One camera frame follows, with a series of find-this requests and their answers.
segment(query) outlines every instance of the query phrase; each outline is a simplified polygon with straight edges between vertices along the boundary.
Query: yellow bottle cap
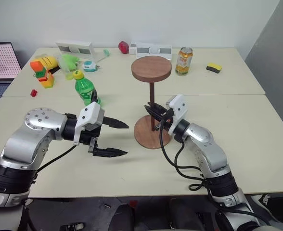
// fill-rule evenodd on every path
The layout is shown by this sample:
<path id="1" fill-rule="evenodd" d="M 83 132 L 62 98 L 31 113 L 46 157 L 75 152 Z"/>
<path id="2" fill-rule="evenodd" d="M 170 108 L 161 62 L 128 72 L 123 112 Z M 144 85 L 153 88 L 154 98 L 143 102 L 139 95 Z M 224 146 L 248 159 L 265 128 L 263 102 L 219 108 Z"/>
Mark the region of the yellow bottle cap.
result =
<path id="1" fill-rule="evenodd" d="M 75 71 L 73 72 L 73 78 L 76 80 L 82 79 L 84 77 L 84 74 L 81 71 Z"/>

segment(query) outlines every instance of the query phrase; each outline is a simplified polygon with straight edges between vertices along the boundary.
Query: white table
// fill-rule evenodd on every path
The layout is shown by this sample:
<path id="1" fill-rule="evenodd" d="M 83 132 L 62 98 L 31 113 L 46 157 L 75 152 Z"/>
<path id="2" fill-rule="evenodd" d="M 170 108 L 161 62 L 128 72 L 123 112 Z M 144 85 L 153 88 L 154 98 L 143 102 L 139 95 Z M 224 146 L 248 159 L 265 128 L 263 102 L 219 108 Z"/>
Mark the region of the white table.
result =
<path id="1" fill-rule="evenodd" d="M 164 105 L 168 96 L 157 96 Z M 147 150 L 134 139 L 135 122 L 146 114 L 147 95 L 102 95 L 105 115 L 126 122 L 130 129 L 103 126 L 99 147 L 114 147 L 129 153 L 122 157 L 94 157 L 80 145 L 70 154 L 40 172 L 30 197 L 93 197 L 137 195 L 205 194 L 191 192 L 194 181 L 179 176 L 160 149 Z M 236 182 L 244 193 L 283 191 L 283 122 L 264 95 L 187 96 L 186 119 L 208 128 L 225 151 Z M 50 107 L 61 113 L 78 114 L 83 107 L 74 97 L 3 97 L 0 99 L 0 152 L 22 124 L 26 112 Z M 72 146 L 71 141 L 52 141 L 43 163 Z M 174 140 L 166 150 L 174 157 L 180 144 Z M 179 164 L 196 164 L 184 149 Z M 197 170 L 187 174 L 199 175 Z"/>
<path id="2" fill-rule="evenodd" d="M 135 55 L 122 54 L 118 48 L 109 49 L 111 56 L 98 64 L 101 70 L 86 73 L 98 94 L 149 95 L 149 84 L 136 80 L 131 73 L 131 64 Z M 179 49 L 173 49 L 172 73 L 164 81 L 155 84 L 156 95 L 230 95 L 265 94 L 243 59 L 235 48 L 195 48 L 188 75 L 180 77 L 175 73 Z M 32 56 L 56 55 L 58 48 L 39 48 Z M 206 70 L 209 62 L 223 66 L 219 74 Z M 29 96 L 32 89 L 38 96 L 75 96 L 74 80 L 66 80 L 61 71 L 54 74 L 55 84 L 45 89 L 33 77 L 29 62 L 8 87 L 3 96 Z"/>

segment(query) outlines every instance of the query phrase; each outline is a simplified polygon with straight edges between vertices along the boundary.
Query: soda can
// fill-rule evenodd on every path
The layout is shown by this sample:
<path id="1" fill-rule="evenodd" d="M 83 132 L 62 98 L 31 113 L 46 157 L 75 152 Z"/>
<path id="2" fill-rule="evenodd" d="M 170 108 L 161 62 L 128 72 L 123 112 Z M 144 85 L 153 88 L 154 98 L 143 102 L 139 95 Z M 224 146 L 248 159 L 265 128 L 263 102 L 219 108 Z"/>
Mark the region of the soda can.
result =
<path id="1" fill-rule="evenodd" d="M 189 72 L 193 51 L 190 47 L 182 47 L 178 54 L 176 65 L 176 73 L 179 76 L 184 76 Z"/>

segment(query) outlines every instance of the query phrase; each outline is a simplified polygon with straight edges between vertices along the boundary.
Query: green soda bottle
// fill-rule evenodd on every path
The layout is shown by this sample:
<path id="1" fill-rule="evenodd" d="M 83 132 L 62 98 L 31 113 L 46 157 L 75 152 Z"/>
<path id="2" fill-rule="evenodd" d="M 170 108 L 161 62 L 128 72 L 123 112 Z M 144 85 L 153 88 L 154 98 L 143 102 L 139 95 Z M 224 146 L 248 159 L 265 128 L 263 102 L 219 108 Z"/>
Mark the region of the green soda bottle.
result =
<path id="1" fill-rule="evenodd" d="M 91 94 L 94 90 L 93 83 L 89 79 L 85 78 L 84 74 L 81 71 L 73 72 L 73 78 L 76 80 L 75 90 L 84 101 L 84 105 L 89 105 L 91 103 Z"/>

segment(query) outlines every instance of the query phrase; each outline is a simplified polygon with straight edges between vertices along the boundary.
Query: wooden base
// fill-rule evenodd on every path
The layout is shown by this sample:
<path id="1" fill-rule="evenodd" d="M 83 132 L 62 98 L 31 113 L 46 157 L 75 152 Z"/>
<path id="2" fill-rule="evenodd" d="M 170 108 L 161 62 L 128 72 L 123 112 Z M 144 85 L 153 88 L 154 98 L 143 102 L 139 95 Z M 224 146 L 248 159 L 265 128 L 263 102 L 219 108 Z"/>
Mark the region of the wooden base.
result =
<path id="1" fill-rule="evenodd" d="M 134 126 L 134 137 L 136 141 L 143 147 L 149 149 L 160 148 L 159 131 L 151 131 L 151 116 L 146 115 L 140 118 Z M 164 146 L 170 141 L 170 136 L 167 131 L 163 130 L 163 144 Z"/>

